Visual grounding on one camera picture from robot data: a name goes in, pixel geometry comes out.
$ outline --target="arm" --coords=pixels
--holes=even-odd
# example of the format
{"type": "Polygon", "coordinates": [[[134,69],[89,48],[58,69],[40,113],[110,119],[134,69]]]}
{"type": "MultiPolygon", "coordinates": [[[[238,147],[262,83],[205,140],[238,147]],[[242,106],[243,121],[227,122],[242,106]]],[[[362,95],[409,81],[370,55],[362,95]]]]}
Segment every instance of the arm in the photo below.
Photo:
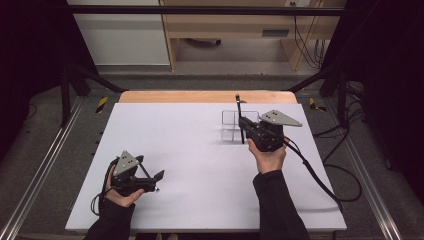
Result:
{"type": "MultiPolygon", "coordinates": [[[[109,172],[107,186],[110,186],[112,173],[109,172]]],[[[140,189],[128,197],[121,196],[115,189],[106,193],[99,219],[90,227],[84,240],[127,240],[130,236],[131,218],[134,212],[134,202],[144,193],[140,189]]]]}
{"type": "Polygon", "coordinates": [[[286,146],[275,152],[260,152],[251,139],[247,142],[259,171],[253,185],[259,199],[260,238],[310,239],[302,219],[297,214],[281,171],[286,146]]]}

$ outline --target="hand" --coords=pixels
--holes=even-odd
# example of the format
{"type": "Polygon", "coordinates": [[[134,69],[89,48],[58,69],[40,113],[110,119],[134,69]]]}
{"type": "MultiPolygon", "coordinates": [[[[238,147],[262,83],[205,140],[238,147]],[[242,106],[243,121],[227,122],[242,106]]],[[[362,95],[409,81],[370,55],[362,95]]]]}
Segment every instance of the hand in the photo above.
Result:
{"type": "MultiPolygon", "coordinates": [[[[112,173],[115,170],[116,165],[114,165],[109,172],[109,177],[107,178],[107,184],[106,186],[110,187],[110,184],[112,182],[112,173]]],[[[144,193],[144,189],[139,189],[133,194],[131,194],[128,197],[124,197],[121,194],[119,194],[115,189],[111,189],[106,193],[106,198],[110,201],[118,204],[122,207],[129,207],[131,204],[133,204],[135,201],[137,201],[141,195],[144,193]]]]}
{"type": "Polygon", "coordinates": [[[256,165],[260,173],[265,174],[283,168],[283,162],[286,158],[286,144],[274,152],[261,152],[252,139],[248,138],[247,143],[249,144],[249,151],[255,156],[256,165]]]}

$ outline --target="black sleeve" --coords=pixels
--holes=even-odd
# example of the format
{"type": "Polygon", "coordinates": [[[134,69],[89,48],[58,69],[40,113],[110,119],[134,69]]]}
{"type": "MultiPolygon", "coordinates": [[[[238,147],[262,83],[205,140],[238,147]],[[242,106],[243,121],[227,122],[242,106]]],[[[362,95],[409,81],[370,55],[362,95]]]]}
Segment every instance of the black sleeve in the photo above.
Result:
{"type": "Polygon", "coordinates": [[[128,240],[135,204],[121,207],[105,199],[99,219],[88,229],[84,240],[128,240]]]}
{"type": "Polygon", "coordinates": [[[259,173],[253,185],[259,199],[261,240],[310,239],[281,170],[259,173]]]}

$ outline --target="aluminum rail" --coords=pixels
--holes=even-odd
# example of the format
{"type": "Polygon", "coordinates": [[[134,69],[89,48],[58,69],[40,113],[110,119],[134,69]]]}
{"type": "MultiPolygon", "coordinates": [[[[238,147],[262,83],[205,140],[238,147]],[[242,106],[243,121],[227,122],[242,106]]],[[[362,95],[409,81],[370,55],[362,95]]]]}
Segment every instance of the aluminum rail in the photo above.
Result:
{"type": "Polygon", "coordinates": [[[18,206],[16,207],[12,216],[9,218],[6,225],[1,230],[0,240],[13,240],[16,238],[19,229],[25,221],[26,216],[28,215],[38,193],[41,190],[41,187],[43,186],[44,181],[50,172],[50,169],[52,168],[57,156],[59,155],[59,152],[62,149],[62,146],[65,143],[84,102],[84,97],[77,97],[75,100],[72,108],[73,114],[71,115],[70,120],[64,127],[60,128],[59,132],[57,133],[55,140],[47,151],[43,161],[40,164],[40,167],[37,170],[37,173],[33,177],[26,192],[22,196],[18,206]]]}
{"type": "Polygon", "coordinates": [[[355,16],[365,13],[345,8],[309,7],[52,5],[46,8],[50,12],[73,14],[355,16]]]}
{"type": "MultiPolygon", "coordinates": [[[[325,105],[330,111],[331,116],[333,117],[334,122],[338,123],[335,110],[336,107],[328,99],[324,99],[324,101],[325,105]]],[[[368,173],[361,157],[359,156],[358,151],[355,148],[355,145],[353,144],[352,139],[349,136],[347,136],[344,145],[346,154],[348,154],[350,163],[352,164],[352,168],[364,188],[365,196],[367,197],[370,207],[374,212],[375,218],[380,225],[384,237],[387,240],[402,240],[402,236],[396,226],[396,223],[394,222],[386,204],[384,203],[383,198],[377,189],[377,186],[368,173]]]]}

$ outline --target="white cabinet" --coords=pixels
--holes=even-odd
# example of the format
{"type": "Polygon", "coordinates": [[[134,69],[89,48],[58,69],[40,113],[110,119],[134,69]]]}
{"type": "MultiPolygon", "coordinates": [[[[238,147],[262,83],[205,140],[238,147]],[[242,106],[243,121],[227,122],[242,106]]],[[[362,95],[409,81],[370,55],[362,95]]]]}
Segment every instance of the white cabinet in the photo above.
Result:
{"type": "MultiPolygon", "coordinates": [[[[68,0],[70,5],[159,5],[157,0],[68,0]]],[[[169,65],[160,15],[75,14],[96,65],[169,65]]]]}

